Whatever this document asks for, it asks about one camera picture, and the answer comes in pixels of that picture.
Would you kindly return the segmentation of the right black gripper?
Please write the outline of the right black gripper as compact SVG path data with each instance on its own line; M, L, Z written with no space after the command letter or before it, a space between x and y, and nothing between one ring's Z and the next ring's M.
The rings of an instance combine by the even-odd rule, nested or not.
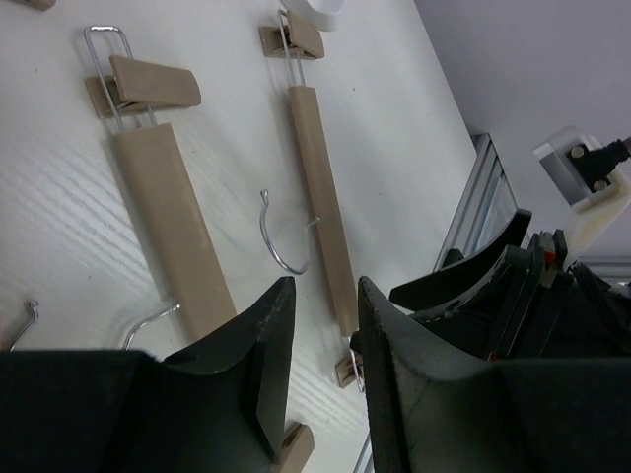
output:
M542 232L521 248L531 212L519 209L477 253L390 290L388 300L418 323L460 319L496 325L492 360L628 358L630 285L587 265L568 268L565 235Z

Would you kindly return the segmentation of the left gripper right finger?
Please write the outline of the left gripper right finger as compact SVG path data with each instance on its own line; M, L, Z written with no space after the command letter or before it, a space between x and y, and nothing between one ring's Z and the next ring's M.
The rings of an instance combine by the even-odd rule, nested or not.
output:
M359 339L379 472L626 472L630 363L488 363L358 283Z

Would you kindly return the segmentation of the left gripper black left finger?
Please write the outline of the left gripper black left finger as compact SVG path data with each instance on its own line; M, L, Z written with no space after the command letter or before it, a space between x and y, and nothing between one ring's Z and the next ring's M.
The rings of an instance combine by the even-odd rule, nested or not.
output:
M268 472L281 460L296 285L157 360L136 350L1 356L5 472Z

